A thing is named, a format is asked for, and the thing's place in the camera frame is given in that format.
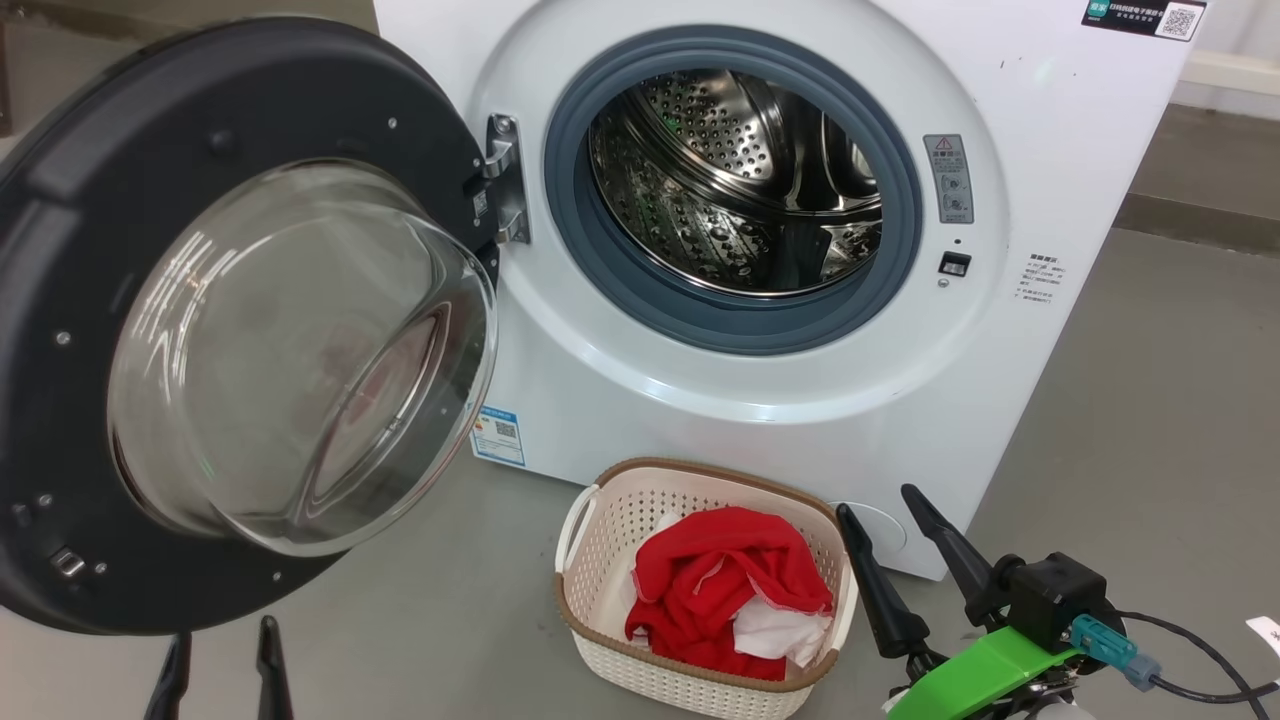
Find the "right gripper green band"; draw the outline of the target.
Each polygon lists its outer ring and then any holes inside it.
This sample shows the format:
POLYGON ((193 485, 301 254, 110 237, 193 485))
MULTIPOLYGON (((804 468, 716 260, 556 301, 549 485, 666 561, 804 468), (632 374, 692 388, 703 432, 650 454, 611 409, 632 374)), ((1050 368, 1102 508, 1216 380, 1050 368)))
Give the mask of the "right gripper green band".
MULTIPOLYGON (((973 626, 997 625, 993 566, 914 484, 901 496, 920 533, 934 543, 964 601, 973 626)), ((1028 682, 1082 652, 1066 644, 1041 648, 1012 628, 978 638, 951 659, 931 651, 925 621, 911 612, 876 561, 870 537, 847 503, 836 518, 879 656, 906 659, 910 687, 886 706, 887 720, 966 720, 1028 682)))

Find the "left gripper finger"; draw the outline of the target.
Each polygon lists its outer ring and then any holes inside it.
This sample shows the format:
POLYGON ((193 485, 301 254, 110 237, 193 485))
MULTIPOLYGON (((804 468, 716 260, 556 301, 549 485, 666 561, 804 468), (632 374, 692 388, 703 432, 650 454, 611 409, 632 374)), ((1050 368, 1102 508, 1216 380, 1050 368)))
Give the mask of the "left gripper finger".
POLYGON ((180 702, 189 683, 192 635, 182 632, 173 637, 143 720, 180 720, 180 702))
POLYGON ((257 720, 294 720, 282 632, 271 615, 259 624, 256 667, 261 679, 257 720))

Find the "red and white garment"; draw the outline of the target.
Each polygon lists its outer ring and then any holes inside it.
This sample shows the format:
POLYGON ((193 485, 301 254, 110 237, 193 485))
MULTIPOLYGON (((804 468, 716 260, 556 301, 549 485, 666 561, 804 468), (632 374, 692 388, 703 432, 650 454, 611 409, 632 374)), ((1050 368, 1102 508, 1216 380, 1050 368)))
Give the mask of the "red and white garment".
POLYGON ((666 515, 630 568, 632 644, 714 673, 782 682, 814 661, 835 597, 803 534, 741 507, 666 515))

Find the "black round washer door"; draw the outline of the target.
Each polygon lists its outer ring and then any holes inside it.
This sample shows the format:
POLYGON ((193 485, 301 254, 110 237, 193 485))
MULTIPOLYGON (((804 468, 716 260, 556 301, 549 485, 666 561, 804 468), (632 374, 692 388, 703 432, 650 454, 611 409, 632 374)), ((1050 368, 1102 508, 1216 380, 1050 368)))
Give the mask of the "black round washer door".
POLYGON ((497 174, 335 20, 150 45, 0 161, 0 607, 170 635, 402 519, 494 372, 497 174))

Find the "white front-load washing machine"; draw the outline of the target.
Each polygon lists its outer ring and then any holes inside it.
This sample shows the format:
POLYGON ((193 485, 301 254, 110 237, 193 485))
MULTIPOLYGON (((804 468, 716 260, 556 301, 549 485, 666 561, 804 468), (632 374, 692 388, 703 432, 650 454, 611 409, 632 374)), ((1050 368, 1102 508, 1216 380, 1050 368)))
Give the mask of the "white front-load washing machine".
POLYGON ((1181 44, 1084 27, 1088 0, 372 0, 380 36, 475 133, 490 114, 518 122, 531 240, 500 254, 484 404, 518 416, 516 469, 588 486, 623 460, 667 457, 867 503, 908 533, 881 562, 938 580, 945 564, 900 489, 919 487, 960 528, 974 518, 1203 1, 1181 44), (904 288, 851 334, 769 357, 695 348, 626 316, 568 255, 541 174, 557 102, 605 50, 676 26, 796 44, 899 124, 922 182, 922 246, 904 288), (925 135, 963 137, 973 224, 940 222, 925 135), (966 277, 938 273, 946 251, 972 255, 966 277))

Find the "cream basket with brown rim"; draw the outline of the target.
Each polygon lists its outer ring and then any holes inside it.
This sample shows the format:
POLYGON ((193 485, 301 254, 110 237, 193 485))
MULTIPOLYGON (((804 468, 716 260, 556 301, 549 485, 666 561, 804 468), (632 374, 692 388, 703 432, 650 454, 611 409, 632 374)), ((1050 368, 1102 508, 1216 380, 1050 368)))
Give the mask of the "cream basket with brown rim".
POLYGON ((588 486, 554 553, 561 616, 588 667, 634 693, 719 720, 788 720, 836 665, 858 606, 858 584, 835 510, 814 495, 759 477, 667 457, 618 462, 588 486), (623 597, 639 546, 664 515, 741 506, 787 520, 805 539, 835 616, 817 656, 783 682, 716 673, 653 655, 625 637, 623 597))

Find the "stainless steel washer drum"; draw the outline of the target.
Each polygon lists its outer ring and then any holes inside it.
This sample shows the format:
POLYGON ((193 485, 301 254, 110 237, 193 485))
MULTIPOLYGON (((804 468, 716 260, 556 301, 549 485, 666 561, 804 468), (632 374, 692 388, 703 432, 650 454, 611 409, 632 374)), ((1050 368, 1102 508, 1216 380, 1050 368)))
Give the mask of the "stainless steel washer drum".
POLYGON ((739 70, 675 70, 612 99, 588 132, 596 191, 641 255, 704 290, 769 299, 860 275, 881 192, 846 129, 739 70))

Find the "metal door hinge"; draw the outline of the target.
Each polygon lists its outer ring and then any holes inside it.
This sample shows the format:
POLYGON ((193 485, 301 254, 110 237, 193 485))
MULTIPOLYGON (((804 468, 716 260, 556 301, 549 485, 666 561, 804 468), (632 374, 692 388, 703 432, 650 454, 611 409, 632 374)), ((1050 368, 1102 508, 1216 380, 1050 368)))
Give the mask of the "metal door hinge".
POLYGON ((529 243, 529 210, 524 182, 518 122, 512 115, 490 114, 486 126, 486 159, 483 174, 488 199, 495 213, 498 243, 529 243))

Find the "round white filter cover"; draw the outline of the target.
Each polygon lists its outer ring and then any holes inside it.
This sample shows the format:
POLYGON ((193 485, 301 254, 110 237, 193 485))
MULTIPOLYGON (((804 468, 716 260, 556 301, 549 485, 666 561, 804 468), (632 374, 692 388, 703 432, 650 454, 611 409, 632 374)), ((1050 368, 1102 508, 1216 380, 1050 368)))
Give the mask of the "round white filter cover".
POLYGON ((859 520, 872 542, 874 556, 883 561, 902 551, 908 544, 908 533, 902 524, 890 514, 867 503, 832 502, 833 510, 847 506, 859 520))

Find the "blue energy label sticker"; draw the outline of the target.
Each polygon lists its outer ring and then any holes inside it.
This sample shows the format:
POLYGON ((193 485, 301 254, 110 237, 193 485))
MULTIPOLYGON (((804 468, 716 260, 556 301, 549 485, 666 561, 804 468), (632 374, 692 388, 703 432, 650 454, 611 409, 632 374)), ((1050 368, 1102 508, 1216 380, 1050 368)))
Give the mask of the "blue energy label sticker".
POLYGON ((524 441, 515 413, 481 406, 474 420, 471 442, 476 457, 526 468, 524 441))

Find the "grey warning label sticker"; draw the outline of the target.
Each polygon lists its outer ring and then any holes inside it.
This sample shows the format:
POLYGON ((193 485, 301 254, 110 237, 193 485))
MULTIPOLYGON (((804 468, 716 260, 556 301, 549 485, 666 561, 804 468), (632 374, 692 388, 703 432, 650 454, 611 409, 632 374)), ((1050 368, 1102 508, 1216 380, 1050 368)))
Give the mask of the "grey warning label sticker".
POLYGON ((937 197, 940 222, 969 225, 975 220, 972 177, 960 135, 923 137, 937 197))

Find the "dark QR code sticker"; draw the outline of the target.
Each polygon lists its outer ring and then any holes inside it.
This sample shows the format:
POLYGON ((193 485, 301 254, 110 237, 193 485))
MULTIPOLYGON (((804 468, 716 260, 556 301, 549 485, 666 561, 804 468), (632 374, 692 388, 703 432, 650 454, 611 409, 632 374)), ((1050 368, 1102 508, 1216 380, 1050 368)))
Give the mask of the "dark QR code sticker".
POLYGON ((1189 44, 1207 8, 1203 0, 1088 0, 1082 26, 1189 44))

